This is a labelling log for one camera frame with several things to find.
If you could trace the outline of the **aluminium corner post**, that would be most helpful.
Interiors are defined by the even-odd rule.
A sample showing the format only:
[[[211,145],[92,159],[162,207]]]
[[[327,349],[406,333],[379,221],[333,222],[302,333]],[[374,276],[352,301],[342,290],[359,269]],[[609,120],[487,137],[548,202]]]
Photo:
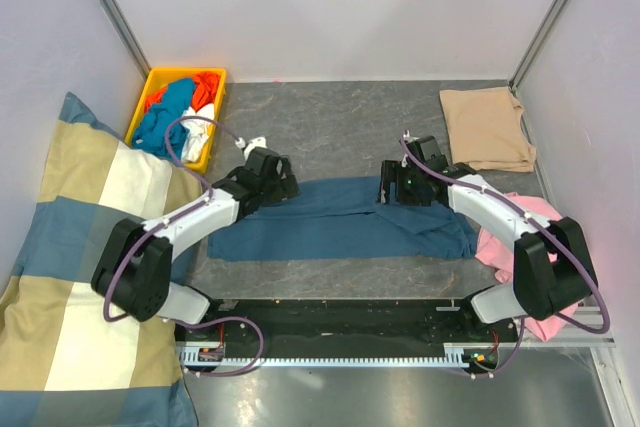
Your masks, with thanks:
[[[551,2],[523,57],[509,80],[509,88],[512,93],[516,93],[523,83],[570,1],[571,0],[553,0]]]
[[[146,78],[151,66],[117,0],[98,0],[140,74]]]

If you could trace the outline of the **orange t-shirt in bin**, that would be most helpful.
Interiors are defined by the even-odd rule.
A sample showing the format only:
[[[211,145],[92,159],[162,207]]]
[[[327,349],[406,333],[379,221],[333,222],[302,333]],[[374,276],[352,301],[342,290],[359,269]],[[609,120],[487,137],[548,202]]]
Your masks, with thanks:
[[[182,78],[171,82],[157,91],[149,94],[144,103],[144,112],[148,112],[154,104],[161,103],[168,90],[178,95],[178,100],[184,100],[186,94],[191,92],[190,107],[198,112],[204,106],[215,101],[221,76],[211,71],[200,71],[191,76],[191,80]]]

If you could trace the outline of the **yellow plastic bin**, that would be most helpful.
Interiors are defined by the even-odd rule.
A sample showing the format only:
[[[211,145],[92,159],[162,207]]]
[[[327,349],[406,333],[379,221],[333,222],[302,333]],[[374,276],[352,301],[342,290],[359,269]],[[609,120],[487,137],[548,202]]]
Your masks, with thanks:
[[[137,106],[134,109],[133,116],[128,127],[125,142],[129,146],[133,146],[133,136],[135,129],[139,126],[143,117],[146,115],[146,99],[153,95],[156,91],[163,91],[170,82],[178,81],[182,78],[192,77],[201,72],[208,72],[218,76],[218,87],[215,92],[215,96],[212,98],[215,106],[215,114],[218,115],[221,110],[224,95],[226,93],[225,83],[227,80],[227,70],[221,67],[156,67],[152,68],[145,85],[142,89],[142,93],[138,100]],[[207,170],[209,160],[211,158],[211,148],[213,145],[213,138],[215,136],[216,126],[213,124],[207,125],[207,133],[209,138],[204,143],[203,151],[195,162],[186,162],[184,164],[196,172],[204,174]]]

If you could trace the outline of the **left aluminium corner post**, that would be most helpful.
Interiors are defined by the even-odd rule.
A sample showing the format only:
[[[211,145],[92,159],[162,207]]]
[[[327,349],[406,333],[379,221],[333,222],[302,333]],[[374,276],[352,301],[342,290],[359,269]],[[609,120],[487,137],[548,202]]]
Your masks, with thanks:
[[[140,74],[146,78],[151,66],[117,0],[98,0]]]

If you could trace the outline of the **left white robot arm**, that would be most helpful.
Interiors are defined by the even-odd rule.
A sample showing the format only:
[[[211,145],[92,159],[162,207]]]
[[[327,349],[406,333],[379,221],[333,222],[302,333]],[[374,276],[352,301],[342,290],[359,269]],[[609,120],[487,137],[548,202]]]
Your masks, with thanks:
[[[184,324],[198,340],[211,339],[220,318],[205,295],[172,280],[174,262],[210,234],[299,194],[289,158],[254,147],[196,200],[157,219],[118,222],[91,279],[104,298],[103,316],[109,322],[159,316]]]

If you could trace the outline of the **teal t-shirt in bin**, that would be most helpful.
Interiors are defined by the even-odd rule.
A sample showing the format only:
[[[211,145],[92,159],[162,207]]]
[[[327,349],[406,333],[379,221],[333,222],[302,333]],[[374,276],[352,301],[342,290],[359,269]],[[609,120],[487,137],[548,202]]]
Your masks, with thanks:
[[[165,142],[166,130],[191,106],[195,87],[194,80],[187,77],[150,94],[145,99],[142,120],[134,130],[132,147],[160,158],[170,158]]]

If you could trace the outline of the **right aluminium corner post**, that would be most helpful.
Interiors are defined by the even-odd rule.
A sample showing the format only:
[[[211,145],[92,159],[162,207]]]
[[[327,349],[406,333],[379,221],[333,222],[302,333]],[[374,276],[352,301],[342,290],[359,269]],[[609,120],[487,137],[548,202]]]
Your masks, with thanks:
[[[516,93],[523,83],[570,1],[571,0],[553,0],[551,2],[523,57],[509,80],[509,88],[512,93]]]

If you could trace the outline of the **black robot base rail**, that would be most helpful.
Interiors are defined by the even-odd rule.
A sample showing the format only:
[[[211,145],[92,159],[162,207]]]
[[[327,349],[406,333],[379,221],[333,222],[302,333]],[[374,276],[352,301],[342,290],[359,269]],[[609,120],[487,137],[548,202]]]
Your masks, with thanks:
[[[193,334],[181,332],[180,340],[222,340],[234,355],[253,351],[263,332],[266,351],[274,356],[303,356],[314,351],[327,354],[336,348],[398,346],[414,350],[445,343],[480,343],[490,346],[517,339],[512,320],[488,326],[470,319],[456,299],[405,300],[258,300],[215,301],[203,320],[223,321]]]

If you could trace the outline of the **folded beige t-shirt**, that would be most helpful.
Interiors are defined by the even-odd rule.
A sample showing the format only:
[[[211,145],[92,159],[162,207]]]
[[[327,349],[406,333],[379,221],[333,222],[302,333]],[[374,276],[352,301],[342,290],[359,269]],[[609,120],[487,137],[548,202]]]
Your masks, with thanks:
[[[524,108],[507,87],[442,90],[452,160],[475,170],[531,172],[536,148],[521,120]]]

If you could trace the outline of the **dark blue t-shirt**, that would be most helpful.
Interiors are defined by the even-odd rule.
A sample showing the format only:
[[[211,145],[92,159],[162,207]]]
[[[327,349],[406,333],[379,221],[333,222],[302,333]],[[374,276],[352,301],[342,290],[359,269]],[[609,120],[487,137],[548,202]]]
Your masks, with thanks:
[[[303,182],[299,196],[211,234],[207,254],[229,262],[476,255],[478,234],[464,216],[437,202],[382,204],[378,188],[377,177]]]

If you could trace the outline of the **pink t-shirt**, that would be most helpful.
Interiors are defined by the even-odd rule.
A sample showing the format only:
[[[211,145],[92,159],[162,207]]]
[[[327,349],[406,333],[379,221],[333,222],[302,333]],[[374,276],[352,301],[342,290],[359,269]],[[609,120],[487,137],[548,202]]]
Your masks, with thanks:
[[[534,230],[518,236],[511,247],[499,240],[488,229],[480,231],[476,259],[496,269],[495,277],[501,283],[511,282],[518,301],[524,303],[529,315],[525,327],[542,341],[549,341],[567,324],[578,304],[561,310],[562,317],[552,313],[557,306],[548,298],[546,287],[557,285],[552,274],[557,256],[546,251],[543,236]]]

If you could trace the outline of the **blue beige checkered pillow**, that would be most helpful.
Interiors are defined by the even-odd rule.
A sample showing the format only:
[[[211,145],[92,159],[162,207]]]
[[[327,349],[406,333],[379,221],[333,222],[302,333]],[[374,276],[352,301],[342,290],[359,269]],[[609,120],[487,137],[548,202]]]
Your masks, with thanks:
[[[63,102],[38,203],[1,298],[5,426],[194,426],[174,326],[104,320],[90,285],[112,228],[199,196],[185,170],[129,148],[74,94]]]

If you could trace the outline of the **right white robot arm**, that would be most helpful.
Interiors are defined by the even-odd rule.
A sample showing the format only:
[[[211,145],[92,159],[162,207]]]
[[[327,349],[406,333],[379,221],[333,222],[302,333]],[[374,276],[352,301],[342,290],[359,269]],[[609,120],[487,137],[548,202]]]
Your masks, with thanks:
[[[511,280],[465,300],[458,328],[477,341],[494,323],[528,316],[542,321],[588,297],[602,296],[580,224],[523,207],[465,163],[451,164],[432,136],[404,134],[404,156],[381,165],[378,200],[408,206],[439,203],[501,241],[513,255]]]

